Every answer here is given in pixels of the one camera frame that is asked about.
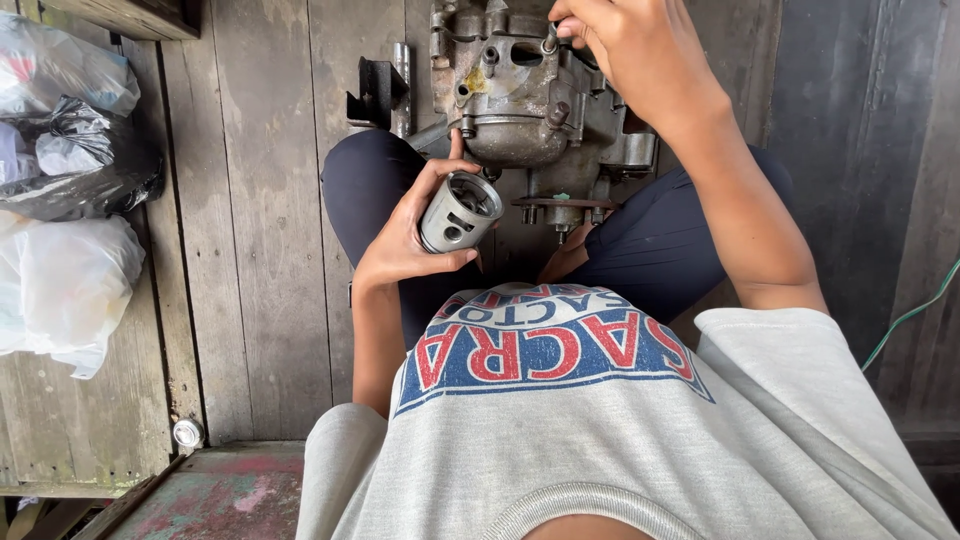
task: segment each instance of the person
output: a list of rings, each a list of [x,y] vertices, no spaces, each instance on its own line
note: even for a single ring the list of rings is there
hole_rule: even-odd
[[[485,289],[476,250],[419,243],[438,183],[479,171],[458,132],[449,160],[385,132],[334,148],[353,403],[306,441],[297,538],[958,538],[683,1],[557,0],[550,19],[683,167],[573,234],[539,285]],[[725,277],[743,308],[699,315],[694,354],[664,324]]]

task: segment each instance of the piston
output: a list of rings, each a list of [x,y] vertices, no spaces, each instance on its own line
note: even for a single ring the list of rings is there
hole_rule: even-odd
[[[503,211],[491,183],[468,172],[452,172],[420,220],[420,243],[433,254],[476,247]]]

